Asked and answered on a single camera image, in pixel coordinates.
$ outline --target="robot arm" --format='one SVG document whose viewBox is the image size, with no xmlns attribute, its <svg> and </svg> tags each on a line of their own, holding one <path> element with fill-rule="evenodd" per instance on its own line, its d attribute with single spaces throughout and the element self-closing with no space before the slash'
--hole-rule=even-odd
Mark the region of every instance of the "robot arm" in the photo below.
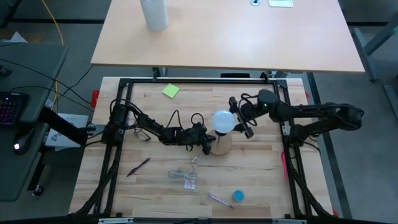
<svg viewBox="0 0 398 224">
<path fill-rule="evenodd" d="M 136 123 L 132 126 L 127 125 L 128 114 L 132 112 L 136 118 Z M 113 106 L 108 124 L 105 126 L 101 142 L 104 144 L 116 144 L 121 141 L 120 132 L 127 129 L 142 128 L 159 138 L 159 141 L 168 146 L 202 146 L 203 152 L 208 155 L 211 150 L 210 142 L 216 138 L 206 134 L 205 124 L 196 123 L 192 128 L 183 129 L 182 127 L 164 127 L 154 119 L 150 119 L 136 105 L 116 104 Z"/>
<path fill-rule="evenodd" d="M 239 124 L 235 126 L 234 130 L 244 132 L 247 138 L 251 138 L 254 134 L 248 124 L 256 126 L 256 118 L 265 114 L 269 114 L 270 119 L 275 122 L 284 122 L 292 118 L 324 118 L 305 126 L 295 124 L 290 127 L 289 138 L 292 143 L 299 146 L 302 146 L 304 140 L 309 136 L 318 136 L 334 129 L 354 131 L 362 126 L 364 111 L 349 104 L 325 103 L 290 106 L 280 101 L 273 92 L 268 90 L 260 90 L 257 96 L 249 96 L 244 93 L 241 97 L 241 101 L 246 102 L 242 106 L 239 105 L 235 97 L 229 99 L 229 111 L 238 116 Z M 257 98 L 257 103 L 251 103 L 248 100 L 250 98 Z"/>
</svg>

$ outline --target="rgb keyboard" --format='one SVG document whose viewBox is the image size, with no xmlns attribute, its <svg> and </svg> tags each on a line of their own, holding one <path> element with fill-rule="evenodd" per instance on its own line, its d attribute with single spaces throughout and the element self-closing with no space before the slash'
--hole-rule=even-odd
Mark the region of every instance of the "rgb keyboard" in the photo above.
<svg viewBox="0 0 398 224">
<path fill-rule="evenodd" d="M 18 123 L 27 99 L 24 93 L 0 92 L 0 126 Z"/>
</svg>

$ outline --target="marker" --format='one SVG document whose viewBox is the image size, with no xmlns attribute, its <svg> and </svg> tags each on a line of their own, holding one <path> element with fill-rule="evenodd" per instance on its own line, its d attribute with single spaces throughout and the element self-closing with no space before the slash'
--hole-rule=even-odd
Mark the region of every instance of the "marker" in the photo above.
<svg viewBox="0 0 398 224">
<path fill-rule="evenodd" d="M 212 199 L 214 199 L 214 200 L 216 200 L 216 201 L 218 201 L 218 202 L 223 203 L 224 205 L 228 206 L 229 208 L 234 208 L 232 205 L 230 205 L 230 204 L 224 202 L 223 200 L 219 199 L 218 197 L 216 197 L 216 196 L 214 196 L 214 195 L 212 195 L 212 194 L 210 194 L 210 193 L 209 193 L 208 195 L 209 195 L 209 197 L 211 197 Z"/>
</svg>

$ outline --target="blue cap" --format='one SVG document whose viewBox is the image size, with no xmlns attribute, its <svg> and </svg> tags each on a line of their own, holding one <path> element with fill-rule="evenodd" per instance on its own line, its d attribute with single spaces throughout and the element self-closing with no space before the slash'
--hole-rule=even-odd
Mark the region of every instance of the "blue cap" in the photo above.
<svg viewBox="0 0 398 224">
<path fill-rule="evenodd" d="M 235 190 L 234 194 L 232 195 L 232 198 L 237 201 L 237 202 L 242 202 L 244 199 L 244 193 L 241 190 Z"/>
</svg>

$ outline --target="wooden tabletop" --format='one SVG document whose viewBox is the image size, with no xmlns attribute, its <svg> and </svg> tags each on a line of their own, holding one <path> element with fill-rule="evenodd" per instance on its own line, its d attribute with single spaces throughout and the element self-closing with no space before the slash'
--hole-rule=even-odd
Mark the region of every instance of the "wooden tabletop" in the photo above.
<svg viewBox="0 0 398 224">
<path fill-rule="evenodd" d="M 169 26 L 147 29 L 140 1 L 113 0 L 92 64 L 363 73 L 337 0 L 166 0 Z"/>
<path fill-rule="evenodd" d="M 109 117 L 109 103 L 116 97 L 119 78 L 103 79 L 97 107 L 93 117 L 96 124 L 106 124 Z M 293 105 L 307 104 L 301 79 L 288 79 L 290 100 Z M 201 113 L 205 125 L 211 127 L 211 116 L 217 110 L 229 108 L 230 96 L 241 93 L 255 95 L 269 85 L 231 84 L 178 84 L 179 93 L 174 99 L 162 94 L 165 84 L 134 84 L 132 101 L 158 123 L 166 125 L 174 110 L 179 110 L 184 128 L 192 126 L 190 117 Z M 282 218 L 291 213 L 289 182 L 284 179 L 280 160 L 283 151 L 279 124 L 268 116 L 257 120 L 253 127 L 254 137 L 246 139 L 244 134 L 233 133 L 232 149 L 223 156 L 198 157 L 194 163 L 198 175 L 195 190 L 184 189 L 183 179 L 171 179 L 168 172 L 182 168 L 192 170 L 189 162 L 201 153 L 199 147 L 187 152 L 185 146 L 165 146 L 152 136 L 149 142 L 138 140 L 132 132 L 124 138 L 121 163 L 113 203 L 113 214 L 123 212 L 133 217 L 236 217 L 236 218 Z M 309 119 L 297 119 L 307 124 Z M 177 118 L 171 126 L 178 126 Z M 98 185 L 105 146 L 93 144 L 86 147 L 81 163 L 70 212 L 77 211 Z M 302 160 L 308 188 L 331 212 L 331 203 L 323 174 L 320 156 L 311 147 L 302 147 Z M 148 157 L 151 160 L 134 175 L 126 174 Z M 235 190 L 245 194 L 243 202 L 231 198 Z M 211 193 L 235 206 L 234 209 L 209 198 Z M 303 210 L 300 191 L 298 197 Z"/>
</svg>

